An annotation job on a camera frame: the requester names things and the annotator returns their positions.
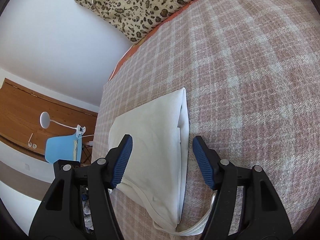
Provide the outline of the white camisole top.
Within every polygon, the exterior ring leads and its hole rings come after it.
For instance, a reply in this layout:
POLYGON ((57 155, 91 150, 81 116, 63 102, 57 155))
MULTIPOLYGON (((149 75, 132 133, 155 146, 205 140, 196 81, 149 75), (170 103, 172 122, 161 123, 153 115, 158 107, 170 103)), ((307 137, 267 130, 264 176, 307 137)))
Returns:
POLYGON ((126 134, 131 135, 133 148, 117 189, 144 207, 153 226, 172 239, 201 234, 209 212, 190 228, 176 230, 182 217, 189 147, 185 88, 116 117, 109 148, 118 146, 126 134))

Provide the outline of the light blue chair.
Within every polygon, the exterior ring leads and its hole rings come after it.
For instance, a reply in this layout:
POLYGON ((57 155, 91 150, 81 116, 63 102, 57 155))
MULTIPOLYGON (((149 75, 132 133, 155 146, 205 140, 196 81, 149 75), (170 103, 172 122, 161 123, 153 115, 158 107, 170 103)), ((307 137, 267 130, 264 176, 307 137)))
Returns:
POLYGON ((45 160, 55 163, 57 160, 81 161, 82 138, 73 135, 51 137, 46 142, 45 160))

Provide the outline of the white clip desk lamp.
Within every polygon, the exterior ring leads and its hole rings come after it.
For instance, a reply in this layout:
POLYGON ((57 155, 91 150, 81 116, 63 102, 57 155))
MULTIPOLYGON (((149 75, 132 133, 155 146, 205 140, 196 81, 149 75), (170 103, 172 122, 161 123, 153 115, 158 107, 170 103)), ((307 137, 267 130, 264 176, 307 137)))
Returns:
POLYGON ((68 125, 62 124, 62 123, 60 123, 58 121, 55 121, 55 120, 51 119, 48 112, 42 112, 40 114, 40 125, 41 125, 41 127, 44 128, 44 129, 47 129, 50 126, 51 123, 55 123, 55 124, 57 124, 59 126, 75 130, 76 131, 76 136, 78 138, 82 137, 86 132, 86 127, 85 126, 80 126, 80 125, 77 125, 75 127, 68 126, 68 125))

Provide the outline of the wooden door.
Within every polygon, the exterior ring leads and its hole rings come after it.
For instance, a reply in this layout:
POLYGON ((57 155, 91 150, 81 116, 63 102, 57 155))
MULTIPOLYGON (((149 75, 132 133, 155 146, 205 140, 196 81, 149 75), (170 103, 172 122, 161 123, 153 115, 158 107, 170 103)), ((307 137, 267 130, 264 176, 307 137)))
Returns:
POLYGON ((73 135, 81 143, 91 141, 97 116, 9 79, 1 85, 1 142, 41 161, 52 137, 73 135))

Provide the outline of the pink plaid bed blanket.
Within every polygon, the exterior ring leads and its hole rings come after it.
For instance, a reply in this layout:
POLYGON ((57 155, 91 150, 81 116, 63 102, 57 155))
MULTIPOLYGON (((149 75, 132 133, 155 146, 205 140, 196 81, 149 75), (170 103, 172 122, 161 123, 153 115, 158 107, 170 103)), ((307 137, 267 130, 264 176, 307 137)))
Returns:
POLYGON ((185 88, 190 136, 260 165, 293 230, 319 200, 319 13, 310 0, 198 0, 163 24, 103 92, 93 159, 115 118, 185 88))

